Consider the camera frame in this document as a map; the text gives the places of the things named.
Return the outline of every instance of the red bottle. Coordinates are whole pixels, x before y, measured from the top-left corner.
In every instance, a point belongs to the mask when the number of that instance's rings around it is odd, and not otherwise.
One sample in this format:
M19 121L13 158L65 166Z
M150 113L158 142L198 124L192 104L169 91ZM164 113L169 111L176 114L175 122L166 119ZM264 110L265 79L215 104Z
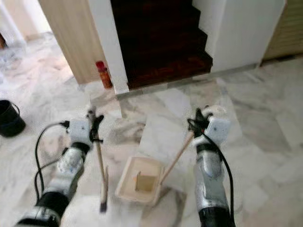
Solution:
M112 81L110 80L109 73L107 68L102 61L96 62L96 67L98 68L98 72L100 73L100 78L102 80L103 86L105 89L109 89L113 87Z

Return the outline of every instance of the spray can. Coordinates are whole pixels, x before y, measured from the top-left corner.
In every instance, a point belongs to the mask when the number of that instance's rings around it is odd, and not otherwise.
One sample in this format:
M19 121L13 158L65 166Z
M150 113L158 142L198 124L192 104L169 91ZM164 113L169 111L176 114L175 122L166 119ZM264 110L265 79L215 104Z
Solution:
M100 78L102 80L103 86L105 89L110 89L113 87L112 81L110 80L109 73L107 71L107 68L104 65L104 62L97 61L96 67L98 69L98 72L100 74Z

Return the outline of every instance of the marble floor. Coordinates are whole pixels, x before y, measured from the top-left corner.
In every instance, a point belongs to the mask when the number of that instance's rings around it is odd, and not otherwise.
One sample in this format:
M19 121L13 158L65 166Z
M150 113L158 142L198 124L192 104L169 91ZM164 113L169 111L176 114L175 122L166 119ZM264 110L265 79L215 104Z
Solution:
M0 52L0 98L21 109L27 123L18 136L0 137L0 226L9 227L35 203L34 146L49 123L83 117L90 104L103 113L99 134L109 168L106 214L99 213L100 174L96 151L62 226L200 226L194 195L195 151L189 147L165 182L154 208L121 201L114 191L130 156L169 164L187 133L186 118L197 107L219 104L232 128L222 151L235 184L235 219L243 227L300 227L303 221L303 58L212 78L198 76L143 88L117 98L101 82L79 86L52 35L23 49ZM57 158L68 137L49 130L40 146L46 163ZM50 180L54 167L45 170ZM226 177L227 196L229 184Z

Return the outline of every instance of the wooden staircase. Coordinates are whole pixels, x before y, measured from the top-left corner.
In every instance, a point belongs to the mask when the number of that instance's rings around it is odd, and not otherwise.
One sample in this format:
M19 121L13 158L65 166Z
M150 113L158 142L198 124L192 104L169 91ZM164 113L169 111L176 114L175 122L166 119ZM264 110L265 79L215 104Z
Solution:
M191 0L111 0L130 89L209 73Z

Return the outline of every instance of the black bucket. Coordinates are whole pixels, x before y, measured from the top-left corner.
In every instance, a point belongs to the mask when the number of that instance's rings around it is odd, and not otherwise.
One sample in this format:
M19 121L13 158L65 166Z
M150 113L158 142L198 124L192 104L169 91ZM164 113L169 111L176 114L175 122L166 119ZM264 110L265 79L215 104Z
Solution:
M0 100L0 135L12 137L21 133L25 122L20 117L19 108L8 100Z

